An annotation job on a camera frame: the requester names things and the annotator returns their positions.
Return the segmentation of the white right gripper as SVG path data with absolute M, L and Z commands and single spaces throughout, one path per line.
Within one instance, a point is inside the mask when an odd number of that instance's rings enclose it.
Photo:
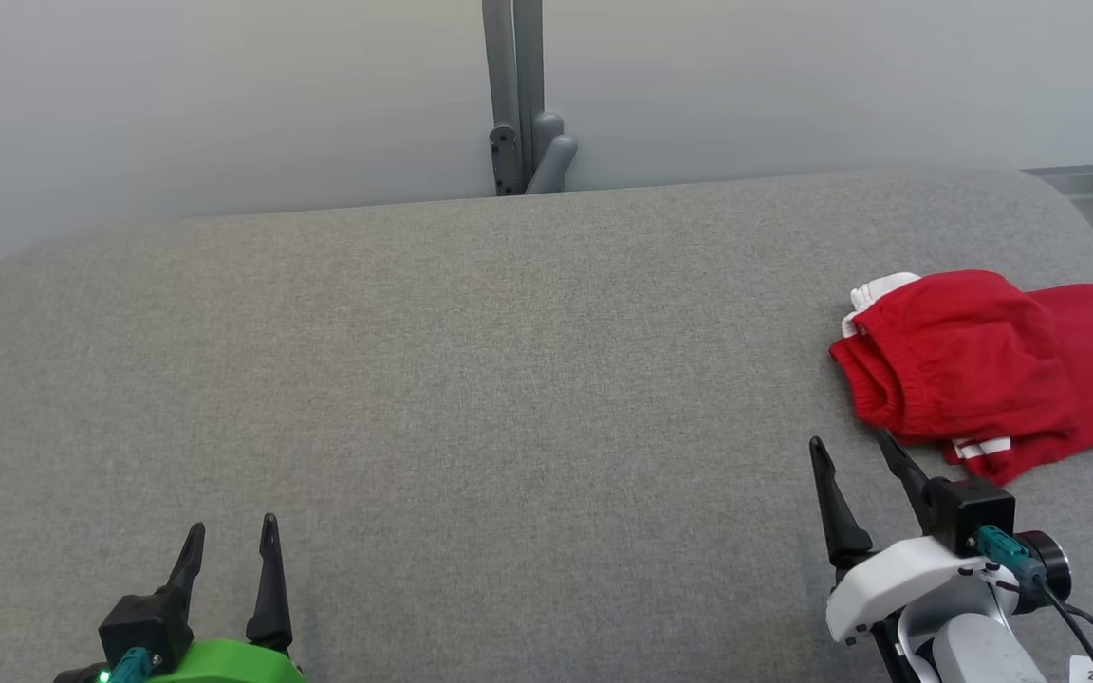
M 877 441 L 889 471 L 905 488 L 922 533 L 929 533 L 935 521 L 927 493 L 929 476 L 892 432 L 877 432 Z M 984 560 L 960 558 L 928 535 L 895 542 L 872 555 L 871 535 L 856 522 L 837 483 L 836 466 L 819 436 L 808 440 L 808 457 L 828 563 L 834 570 L 846 572 L 825 603 L 825 627 L 834 641 L 854 638 L 860 626 L 875 625 L 905 610 L 912 613 L 902 619 L 906 626 L 898 628 L 906 632 L 900 636 L 905 641 L 932 638 L 962 614 L 999 620 L 992 588 L 976 574 L 984 569 Z

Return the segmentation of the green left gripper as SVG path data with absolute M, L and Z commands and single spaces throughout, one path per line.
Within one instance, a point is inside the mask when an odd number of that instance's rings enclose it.
M 201 570 L 205 525 L 192 525 L 179 549 L 165 587 L 181 598 L 183 610 L 191 609 L 193 582 Z M 195 641 L 179 666 L 168 674 L 152 675 L 146 683 L 306 683 L 298 666 L 286 656 L 292 644 L 285 555 L 277 514 L 262 520 L 259 554 L 262 570 L 247 641 L 213 639 Z

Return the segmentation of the red shorts with white trim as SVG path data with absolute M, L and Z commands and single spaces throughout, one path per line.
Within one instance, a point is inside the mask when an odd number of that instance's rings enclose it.
M 875 278 L 828 348 L 863 423 L 908 441 L 1076 427 L 1050 313 L 987 269 Z

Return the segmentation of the grey fabric sofa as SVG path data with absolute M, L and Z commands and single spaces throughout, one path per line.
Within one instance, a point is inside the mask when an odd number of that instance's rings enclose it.
M 807 444 L 919 531 L 828 357 L 902 269 L 1093 284 L 1041 178 L 892 169 L 67 233 L 0 260 L 0 683 L 103 660 L 207 542 L 238 638 L 266 513 L 315 683 L 886 683 L 828 639 Z

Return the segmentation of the grey metal partition post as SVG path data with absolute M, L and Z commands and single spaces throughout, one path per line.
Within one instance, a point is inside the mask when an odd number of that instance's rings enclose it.
M 482 0 L 491 94 L 489 150 L 500 197 L 554 195 L 578 141 L 546 109 L 544 0 Z

